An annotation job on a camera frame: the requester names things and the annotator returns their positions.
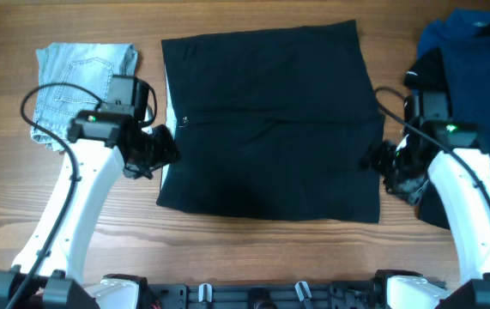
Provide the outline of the black shorts garment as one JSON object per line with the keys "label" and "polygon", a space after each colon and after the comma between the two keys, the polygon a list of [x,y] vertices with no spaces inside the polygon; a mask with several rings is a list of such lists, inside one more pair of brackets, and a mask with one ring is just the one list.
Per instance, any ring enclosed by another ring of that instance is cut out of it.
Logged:
{"label": "black shorts garment", "polygon": [[355,21],[161,43],[181,155],[157,203],[262,220],[376,223],[383,138]]}

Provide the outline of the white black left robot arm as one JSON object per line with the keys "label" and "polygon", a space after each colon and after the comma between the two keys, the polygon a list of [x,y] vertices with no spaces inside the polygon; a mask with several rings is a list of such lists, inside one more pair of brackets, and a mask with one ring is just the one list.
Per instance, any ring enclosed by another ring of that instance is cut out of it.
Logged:
{"label": "white black left robot arm", "polygon": [[0,270],[0,308],[150,308],[146,278],[109,275],[87,288],[82,273],[107,194],[120,176],[150,178],[177,161],[163,124],[150,133],[128,113],[81,111],[71,120],[64,166],[33,236]]}

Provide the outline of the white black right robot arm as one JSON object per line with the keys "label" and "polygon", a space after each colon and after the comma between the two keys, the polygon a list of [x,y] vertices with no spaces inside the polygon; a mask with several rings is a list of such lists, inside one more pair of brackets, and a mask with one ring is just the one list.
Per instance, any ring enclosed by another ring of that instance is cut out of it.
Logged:
{"label": "white black right robot arm", "polygon": [[370,147],[365,165],[384,176],[386,190],[418,197],[432,186],[457,249],[461,285],[448,291],[411,271],[377,272],[369,300],[384,308],[490,308],[490,156],[469,124],[407,124],[395,145]]}

